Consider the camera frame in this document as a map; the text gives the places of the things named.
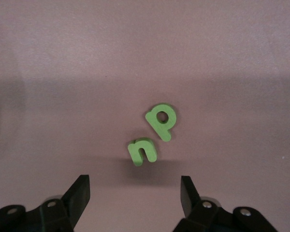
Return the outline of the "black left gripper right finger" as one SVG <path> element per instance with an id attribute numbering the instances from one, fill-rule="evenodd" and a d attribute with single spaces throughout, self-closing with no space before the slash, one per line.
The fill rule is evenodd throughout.
<path id="1" fill-rule="evenodd" d="M 184 212 L 175 232 L 276 232 L 256 209 L 235 208 L 231 213 L 211 200 L 203 200 L 190 176 L 181 177 L 180 200 Z"/>

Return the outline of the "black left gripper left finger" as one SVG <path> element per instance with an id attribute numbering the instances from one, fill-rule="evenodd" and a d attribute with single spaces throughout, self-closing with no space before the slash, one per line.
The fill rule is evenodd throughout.
<path id="1" fill-rule="evenodd" d="M 22 205 L 0 209 L 0 232 L 73 232 L 90 200 L 90 179 L 80 175 L 61 198 L 27 211 Z"/>

